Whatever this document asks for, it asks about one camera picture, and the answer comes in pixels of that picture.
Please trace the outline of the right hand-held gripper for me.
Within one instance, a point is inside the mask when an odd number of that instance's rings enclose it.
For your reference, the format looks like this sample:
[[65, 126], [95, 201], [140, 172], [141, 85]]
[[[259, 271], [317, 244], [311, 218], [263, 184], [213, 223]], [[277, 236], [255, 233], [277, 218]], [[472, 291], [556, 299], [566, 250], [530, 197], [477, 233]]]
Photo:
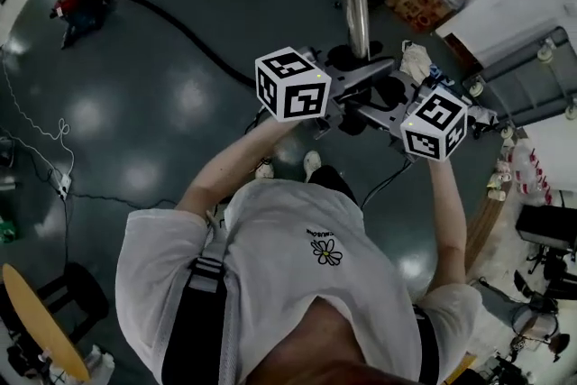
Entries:
[[369, 103], [360, 106], [360, 118], [371, 128], [389, 130], [400, 139], [405, 153], [444, 161], [467, 134], [468, 105], [445, 87], [419, 85], [394, 71], [389, 80], [404, 85], [404, 96], [393, 110]]

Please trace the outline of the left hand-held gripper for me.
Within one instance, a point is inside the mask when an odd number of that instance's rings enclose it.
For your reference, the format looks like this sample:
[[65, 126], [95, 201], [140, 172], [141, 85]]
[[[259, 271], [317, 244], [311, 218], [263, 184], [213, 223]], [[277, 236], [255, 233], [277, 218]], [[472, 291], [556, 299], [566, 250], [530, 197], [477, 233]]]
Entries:
[[346, 45], [327, 53], [286, 47], [255, 60], [256, 93], [278, 122], [299, 122], [313, 135], [333, 128], [359, 135], [361, 121], [347, 112], [343, 94], [371, 87], [394, 69], [388, 57], [361, 65]]

